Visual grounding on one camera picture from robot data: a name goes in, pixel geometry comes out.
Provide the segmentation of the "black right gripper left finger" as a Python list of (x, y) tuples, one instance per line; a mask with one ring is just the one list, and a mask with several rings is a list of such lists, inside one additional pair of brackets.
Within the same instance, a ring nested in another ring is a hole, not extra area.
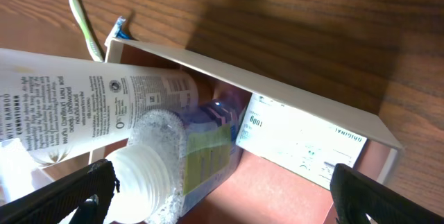
[(112, 162), (101, 159), (1, 207), (2, 223), (103, 223), (119, 191)]

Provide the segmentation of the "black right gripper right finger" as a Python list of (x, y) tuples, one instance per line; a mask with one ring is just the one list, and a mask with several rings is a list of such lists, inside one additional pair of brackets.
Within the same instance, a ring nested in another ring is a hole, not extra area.
[(442, 216), (345, 164), (335, 166), (330, 193), (340, 224), (443, 224)]

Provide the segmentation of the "white Pantene conditioner tube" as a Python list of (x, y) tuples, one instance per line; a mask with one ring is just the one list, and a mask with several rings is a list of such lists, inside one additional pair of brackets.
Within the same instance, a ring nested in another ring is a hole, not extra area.
[(149, 110), (197, 103), (179, 69), (1, 50), (1, 139), (19, 139), (40, 166), (127, 139)]

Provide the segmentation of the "clear blue spray bottle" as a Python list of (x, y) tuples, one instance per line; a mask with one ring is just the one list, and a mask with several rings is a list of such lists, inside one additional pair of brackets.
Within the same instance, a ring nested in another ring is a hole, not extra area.
[[(103, 223), (175, 223), (236, 169), (243, 113), (242, 104), (227, 100), (181, 112), (148, 111), (127, 145), (104, 158), (120, 187)], [(1, 143), (2, 206), (55, 181), (38, 169), (19, 139)]]

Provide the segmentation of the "white box pink inside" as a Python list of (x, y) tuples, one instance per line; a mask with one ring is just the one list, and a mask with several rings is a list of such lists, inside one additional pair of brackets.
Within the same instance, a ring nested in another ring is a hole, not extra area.
[(206, 214), (229, 207), (255, 223), (331, 223), (328, 194), (334, 166), (345, 163), (385, 183), (402, 144), (375, 114), (184, 49), (114, 38), (106, 61), (160, 67), (177, 62), (249, 92), (238, 142), (244, 153), (234, 176), (199, 203), (188, 221), (227, 223)]

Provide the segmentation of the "white green soap box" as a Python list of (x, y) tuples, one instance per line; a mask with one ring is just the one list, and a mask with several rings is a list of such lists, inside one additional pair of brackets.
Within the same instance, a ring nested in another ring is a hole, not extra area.
[(353, 167), (367, 138), (253, 94), (237, 145), (329, 189), (336, 164)]

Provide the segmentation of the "green white toothbrush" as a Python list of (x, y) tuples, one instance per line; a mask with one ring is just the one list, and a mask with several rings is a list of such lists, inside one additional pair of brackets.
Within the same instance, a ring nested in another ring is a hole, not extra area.
[(91, 55), (93, 61), (95, 62), (103, 62), (103, 56), (101, 54), (101, 51), (99, 49), (99, 46), (96, 42), (96, 40), (93, 38), (92, 31), (87, 23), (87, 18), (85, 13), (83, 12), (82, 6), (80, 4), (79, 0), (69, 0), (69, 7), (71, 9), (71, 12), (77, 21), (83, 36), (85, 38), (85, 42), (87, 45), (87, 50), (89, 54)]

